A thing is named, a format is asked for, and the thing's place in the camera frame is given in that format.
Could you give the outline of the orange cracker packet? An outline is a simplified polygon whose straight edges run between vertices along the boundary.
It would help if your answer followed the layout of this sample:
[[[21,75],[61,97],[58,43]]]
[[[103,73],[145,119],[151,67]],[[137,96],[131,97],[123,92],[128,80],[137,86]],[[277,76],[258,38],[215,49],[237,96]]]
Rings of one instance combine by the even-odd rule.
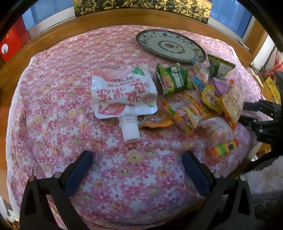
[[[221,101],[227,122],[234,131],[243,110],[244,99],[242,91],[233,80],[229,81],[227,89],[221,96]]]

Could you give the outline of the clear candy bag rainbow strip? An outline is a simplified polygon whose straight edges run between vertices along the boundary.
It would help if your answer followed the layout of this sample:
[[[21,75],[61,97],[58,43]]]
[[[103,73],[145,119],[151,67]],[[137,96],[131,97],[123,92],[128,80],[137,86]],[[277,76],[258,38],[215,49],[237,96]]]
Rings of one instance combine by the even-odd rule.
[[[216,158],[231,152],[239,146],[234,132],[227,122],[221,117],[213,117],[199,123],[209,138],[209,151]]]

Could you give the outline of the purple snack packet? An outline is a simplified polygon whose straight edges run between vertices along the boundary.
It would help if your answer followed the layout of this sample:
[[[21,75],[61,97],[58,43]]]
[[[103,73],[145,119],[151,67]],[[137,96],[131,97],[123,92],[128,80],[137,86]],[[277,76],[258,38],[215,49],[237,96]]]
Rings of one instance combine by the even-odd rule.
[[[214,87],[215,93],[220,97],[226,92],[229,87],[229,83],[216,77],[212,78],[212,85]]]

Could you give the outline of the yellow pickle snack packet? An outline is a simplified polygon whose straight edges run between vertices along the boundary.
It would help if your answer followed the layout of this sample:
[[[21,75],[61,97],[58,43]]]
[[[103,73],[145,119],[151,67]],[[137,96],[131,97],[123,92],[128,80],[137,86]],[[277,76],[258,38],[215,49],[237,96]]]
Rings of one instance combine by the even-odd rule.
[[[216,113],[221,115],[223,113],[222,101],[219,97],[215,96],[215,90],[212,85],[206,86],[202,91],[202,101],[204,106]]]

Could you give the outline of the small green snack bag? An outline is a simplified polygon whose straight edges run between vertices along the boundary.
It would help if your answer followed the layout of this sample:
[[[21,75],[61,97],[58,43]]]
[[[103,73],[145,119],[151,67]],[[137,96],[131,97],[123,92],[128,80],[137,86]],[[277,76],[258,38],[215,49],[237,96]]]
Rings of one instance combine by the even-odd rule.
[[[225,80],[226,75],[236,67],[235,64],[210,54],[207,55],[207,58],[210,63],[209,66],[210,76],[216,77],[220,80]]]

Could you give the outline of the clear gummy candy bag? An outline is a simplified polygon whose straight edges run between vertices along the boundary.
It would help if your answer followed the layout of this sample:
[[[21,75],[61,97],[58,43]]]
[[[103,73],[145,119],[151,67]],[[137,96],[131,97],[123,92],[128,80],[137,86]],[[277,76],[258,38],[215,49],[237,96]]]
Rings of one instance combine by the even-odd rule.
[[[161,105],[191,139],[194,139],[193,132],[199,124],[212,118],[211,113],[187,93],[178,99],[163,99]]]

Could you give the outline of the large green snack bag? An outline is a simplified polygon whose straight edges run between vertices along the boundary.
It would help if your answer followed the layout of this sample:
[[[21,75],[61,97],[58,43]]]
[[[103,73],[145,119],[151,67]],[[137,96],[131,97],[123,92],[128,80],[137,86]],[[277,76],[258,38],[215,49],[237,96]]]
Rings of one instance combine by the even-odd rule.
[[[185,90],[194,91],[196,89],[188,70],[179,64],[164,67],[157,63],[155,72],[162,95],[179,93]]]

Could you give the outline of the orange snack packet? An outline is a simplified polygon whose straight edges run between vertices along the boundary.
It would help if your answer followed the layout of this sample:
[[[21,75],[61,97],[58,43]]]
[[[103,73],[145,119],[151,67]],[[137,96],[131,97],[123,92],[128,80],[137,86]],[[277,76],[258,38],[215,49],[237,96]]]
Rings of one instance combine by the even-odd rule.
[[[142,115],[138,117],[139,128],[163,128],[174,124],[172,117],[167,111],[158,111],[155,114]]]

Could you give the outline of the white pink jelly drink pouch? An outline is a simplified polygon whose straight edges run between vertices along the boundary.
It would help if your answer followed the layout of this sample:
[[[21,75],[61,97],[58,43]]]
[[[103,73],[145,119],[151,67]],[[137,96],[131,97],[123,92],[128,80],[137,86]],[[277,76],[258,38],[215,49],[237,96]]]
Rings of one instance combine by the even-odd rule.
[[[138,117],[157,112],[158,92],[146,64],[95,68],[91,96],[95,117],[117,118],[126,143],[141,138]]]

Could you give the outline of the blue white patterned plate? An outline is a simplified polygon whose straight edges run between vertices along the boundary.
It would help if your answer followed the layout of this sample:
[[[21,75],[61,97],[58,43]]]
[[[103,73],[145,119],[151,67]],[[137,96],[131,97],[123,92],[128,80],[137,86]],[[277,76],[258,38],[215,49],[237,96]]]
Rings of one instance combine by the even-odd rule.
[[[169,30],[144,30],[136,35],[136,40],[148,51],[176,62],[202,63],[207,57],[204,49],[198,43]]]

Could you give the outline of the white fluffy sleeve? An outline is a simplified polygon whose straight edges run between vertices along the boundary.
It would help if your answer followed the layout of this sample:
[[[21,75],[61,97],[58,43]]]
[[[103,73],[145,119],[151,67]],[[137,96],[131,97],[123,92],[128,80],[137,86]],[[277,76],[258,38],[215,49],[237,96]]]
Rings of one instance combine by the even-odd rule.
[[[267,160],[245,173],[255,216],[261,225],[282,224],[282,156]]]

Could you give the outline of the pink floral bed sheet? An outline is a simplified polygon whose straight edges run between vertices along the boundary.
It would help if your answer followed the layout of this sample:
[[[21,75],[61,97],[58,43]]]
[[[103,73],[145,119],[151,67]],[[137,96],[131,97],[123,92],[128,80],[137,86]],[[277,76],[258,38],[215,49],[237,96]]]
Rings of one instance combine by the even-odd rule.
[[[192,151],[229,175],[256,144],[236,122],[243,102],[263,98],[225,42],[187,31],[158,46],[184,53],[196,42],[207,56],[234,64],[226,102],[213,95],[209,60],[191,65],[159,57],[136,39],[146,26],[118,25],[68,38],[34,55],[20,76],[6,135],[7,187],[20,216],[30,177],[63,173],[83,151],[92,156],[70,202],[90,229],[164,226],[201,200],[182,165]]]

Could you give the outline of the clear blue candy packet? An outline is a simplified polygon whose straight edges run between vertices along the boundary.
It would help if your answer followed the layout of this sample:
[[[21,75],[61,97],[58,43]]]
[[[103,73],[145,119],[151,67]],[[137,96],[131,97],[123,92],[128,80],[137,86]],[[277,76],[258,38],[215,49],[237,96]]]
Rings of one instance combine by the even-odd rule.
[[[192,78],[193,83],[197,85],[201,90],[204,90],[210,83],[210,76],[207,67],[202,63],[193,62],[194,76]]]

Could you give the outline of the sunflower painting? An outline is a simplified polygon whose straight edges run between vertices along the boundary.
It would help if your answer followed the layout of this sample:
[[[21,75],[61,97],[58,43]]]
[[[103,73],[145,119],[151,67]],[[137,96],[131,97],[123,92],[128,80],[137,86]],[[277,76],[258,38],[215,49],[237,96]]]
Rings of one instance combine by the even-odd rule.
[[[173,12],[205,24],[212,9],[210,1],[202,0],[74,0],[73,3],[76,16],[103,10],[139,8]]]

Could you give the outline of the wooden headboard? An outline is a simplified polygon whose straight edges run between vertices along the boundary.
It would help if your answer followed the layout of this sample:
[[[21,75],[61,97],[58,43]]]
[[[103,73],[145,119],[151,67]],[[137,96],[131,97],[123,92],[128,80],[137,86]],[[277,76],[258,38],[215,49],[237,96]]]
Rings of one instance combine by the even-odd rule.
[[[5,91],[19,80],[31,57],[69,37],[93,29],[115,25],[145,25],[162,27],[209,36],[232,46],[246,68],[252,62],[250,53],[228,35],[210,25],[168,11],[122,8],[97,11],[61,23],[28,41],[1,69],[1,90]]]

